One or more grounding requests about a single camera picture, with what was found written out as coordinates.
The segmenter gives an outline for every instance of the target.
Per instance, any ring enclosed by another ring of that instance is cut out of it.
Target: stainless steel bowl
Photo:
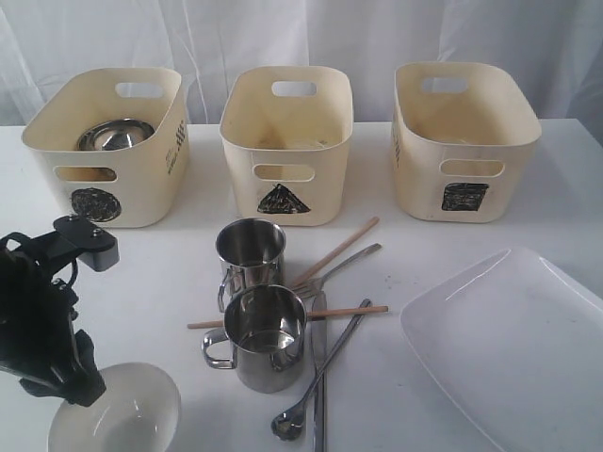
[[[79,151],[115,151],[131,148],[155,132],[151,124],[139,120],[114,120],[98,124],[77,141]]]

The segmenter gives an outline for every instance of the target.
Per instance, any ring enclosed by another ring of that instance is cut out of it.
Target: table surface
[[[524,246],[603,296],[603,149],[577,121],[542,125],[535,156],[506,215],[495,222],[425,222],[400,211],[388,156],[390,124],[380,122],[354,126],[339,216],[316,228],[285,227],[290,280],[369,218],[381,218],[342,258],[373,242],[383,250],[326,286],[331,308],[371,298],[391,310],[365,318],[328,372],[332,452],[496,450],[442,394],[402,337],[401,308],[430,287],[497,250]],[[218,126],[188,130],[190,162],[170,213],[150,227],[112,230],[121,261],[106,273],[81,266],[75,327],[92,337],[99,367],[147,362],[173,377],[183,400],[173,450],[312,450],[310,428],[288,444],[269,430],[272,417],[292,405],[312,378],[310,360],[294,386],[258,394],[234,371],[210,369],[199,348],[203,332],[186,328],[218,317],[214,241],[237,217]],[[1,235],[43,234],[62,215],[21,132],[0,128]],[[329,322],[331,343],[347,322]],[[0,400],[0,450],[45,450],[59,401],[27,395],[4,373]]]

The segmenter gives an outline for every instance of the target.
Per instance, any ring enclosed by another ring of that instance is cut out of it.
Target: bin handle hole
[[[429,77],[421,82],[423,92],[442,92],[458,94],[469,88],[466,78],[460,77]]]
[[[117,174],[107,167],[55,167],[55,175],[64,182],[115,182]]]
[[[163,88],[155,83],[118,83],[115,92],[120,97],[139,97],[144,99],[158,99],[163,97]]]
[[[499,160],[444,160],[440,171],[447,176],[497,177],[505,170]]]
[[[310,97],[317,95],[317,85],[312,82],[281,81],[272,84],[272,94],[277,97]]]
[[[316,176],[307,165],[255,165],[253,174],[270,182],[310,182]]]

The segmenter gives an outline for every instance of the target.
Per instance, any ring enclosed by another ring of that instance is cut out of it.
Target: white square plate
[[[409,303],[416,356],[505,452],[603,451],[603,300],[504,250]]]

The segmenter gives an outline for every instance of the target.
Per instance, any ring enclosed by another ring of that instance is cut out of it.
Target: spoon
[[[362,303],[360,303],[360,307],[366,308],[371,304],[372,303],[370,299],[365,299]],[[346,329],[344,329],[341,336],[339,336],[339,339],[337,339],[337,342],[335,342],[335,345],[329,352],[329,355],[324,360],[324,364],[315,374],[314,379],[310,383],[310,386],[306,390],[301,400],[288,410],[280,413],[278,416],[272,419],[272,423],[270,424],[270,427],[272,428],[272,433],[278,436],[281,440],[293,441],[297,440],[300,435],[302,435],[303,426],[305,423],[305,406],[307,405],[308,400],[314,393],[318,381],[320,380],[320,377],[323,376],[327,366],[331,363],[337,352],[341,349],[346,340],[353,333],[355,328],[358,326],[358,323],[360,323],[362,317],[362,315],[355,315],[350,320],[350,323],[348,324]]]

